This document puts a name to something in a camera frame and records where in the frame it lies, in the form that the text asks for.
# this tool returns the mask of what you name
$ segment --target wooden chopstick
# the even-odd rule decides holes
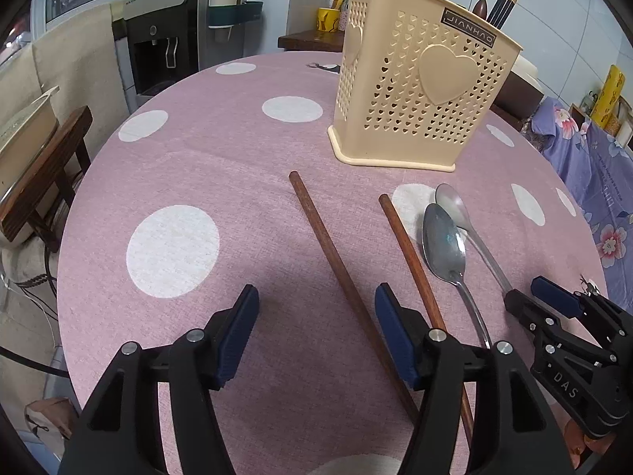
[[[444,323],[444,318],[442,318],[442,313],[439,309],[438,302],[436,301],[435,295],[433,295],[433,290],[428,283],[424,268],[422,268],[420,258],[418,257],[418,254],[416,253],[415,248],[411,243],[411,239],[409,239],[409,235],[404,229],[400,217],[398,216],[398,212],[393,206],[393,203],[391,203],[391,199],[388,195],[381,195],[381,197],[378,198],[378,201],[381,203],[382,210],[389,220],[389,225],[391,225],[391,230],[393,230],[394,235],[398,240],[400,250],[402,250],[404,259],[409,266],[409,270],[411,271],[411,275],[413,276],[413,281],[418,288],[418,292],[420,293],[420,297],[422,298],[422,303],[424,304],[426,313],[428,314],[428,317],[431,321],[431,326],[433,326],[433,328],[435,329],[442,329],[444,332],[448,332],[446,330],[446,323]],[[468,445],[470,446],[472,442],[474,420],[472,411],[470,409],[470,402],[468,401],[468,395],[466,393],[466,386],[464,386],[461,393],[461,421],[464,424],[466,440],[468,441]]]
[[[299,198],[299,203],[301,203],[301,207],[303,208],[303,212],[308,218],[308,222],[312,226],[312,230],[315,233],[316,239],[318,240],[321,248],[323,249],[323,253],[330,263],[330,267],[334,272],[339,284],[341,285],[341,289],[343,289],[343,293],[347,298],[347,302],[349,306],[352,308],[354,314],[356,315],[356,319],[361,325],[361,328],[365,332],[367,339],[371,344],[371,348],[373,349],[376,357],[378,357],[378,361],[382,364],[382,367],[387,372],[387,377],[390,380],[391,384],[394,386],[394,389],[398,393],[398,398],[400,402],[404,406],[404,410],[409,415],[411,422],[414,424],[418,419],[418,408],[413,398],[411,397],[411,393],[404,385],[404,382],[398,375],[398,371],[396,370],[396,366],[393,363],[391,355],[387,350],[384,342],[382,341],[381,335],[376,328],[376,325],[373,323],[369,312],[367,311],[367,307],[363,302],[363,299],[358,292],[356,285],[354,285],[354,281],[349,276],[347,272],[347,268],[345,264],[343,264],[343,260],[337,251],[330,234],[328,234],[327,229],[323,221],[321,220],[321,216],[317,211],[317,208],[310,198],[308,190],[306,186],[303,184],[299,173],[293,171],[290,173],[290,183],[294,188],[295,193],[297,194],[297,198]]]

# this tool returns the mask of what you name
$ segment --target pink tablecloth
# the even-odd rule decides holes
[[[326,133],[337,75],[306,65],[339,60],[280,53],[208,69],[154,97],[110,138],[78,191],[59,259],[62,339],[80,401],[124,342],[170,343],[252,283],[260,317],[236,378],[213,394],[237,473],[397,472],[411,423],[299,207],[294,169],[371,309],[381,282],[423,309],[379,195],[393,195],[415,223],[441,182],[460,192],[518,289],[544,275],[576,290],[581,274],[605,287],[580,209],[550,164],[491,112],[454,173],[338,162]],[[466,281],[493,339],[511,341],[530,364],[531,339],[467,248]],[[449,330],[478,344],[455,288],[429,278]],[[165,455],[178,473],[168,412],[161,388]],[[463,473],[461,433],[457,449]]]

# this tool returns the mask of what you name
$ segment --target blue gripper pad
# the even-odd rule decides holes
[[[398,375],[413,389],[420,379],[416,369],[415,347],[398,314],[400,304],[388,284],[381,283],[376,288],[374,304],[382,334],[396,364]]]
[[[235,377],[259,312],[260,297],[257,289],[247,285],[216,336],[218,342],[215,379],[220,387]]]
[[[545,277],[536,277],[530,286],[532,294],[567,318],[580,318],[582,309],[576,296]]]

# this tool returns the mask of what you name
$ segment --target yellow mug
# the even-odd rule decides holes
[[[340,10],[319,9],[316,13],[316,29],[319,32],[336,32],[339,29],[340,17]]]

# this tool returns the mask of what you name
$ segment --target purple fabric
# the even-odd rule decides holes
[[[575,123],[561,120],[564,109],[547,98],[534,116],[533,130],[550,137],[543,156],[583,209],[610,297],[633,313],[633,252],[626,250],[633,239],[627,238],[633,228],[633,161],[596,123],[587,122],[578,130]]]
[[[256,65],[243,74],[207,69],[135,113],[168,112],[158,131],[135,142],[122,142],[116,133],[109,139],[78,189],[59,258],[59,321],[81,402],[124,342],[134,339],[144,348],[168,344],[232,305],[245,283],[252,283],[262,299],[260,317],[235,379],[212,395],[235,471],[305,475],[349,456],[403,458],[411,422],[301,210],[288,181],[294,169],[372,313],[381,282],[390,283],[402,305],[424,312],[378,203],[382,193],[393,194],[403,184],[453,185],[521,291],[529,294],[539,275],[571,291],[580,289],[581,275],[605,287],[587,223],[575,207],[572,215],[556,191],[566,193],[563,182],[491,112],[473,132],[454,173],[336,160],[326,130],[338,77],[306,65],[340,59],[336,53],[288,52],[243,59]],[[263,103],[283,95],[319,103],[323,116],[287,123],[264,115]],[[543,226],[521,213],[511,184],[534,196],[545,215]],[[175,298],[155,298],[132,282],[126,251],[140,222],[175,204],[208,213],[218,228],[219,255],[198,287]],[[505,313],[493,276],[474,249],[466,248],[466,282],[491,336],[511,341],[530,365],[531,338]],[[455,288],[428,277],[449,331],[479,344]],[[569,329],[586,337],[573,322]],[[474,390],[469,391],[474,404]],[[163,445],[170,473],[177,474],[168,394],[161,385]],[[454,473],[464,473],[467,456],[460,430]]]

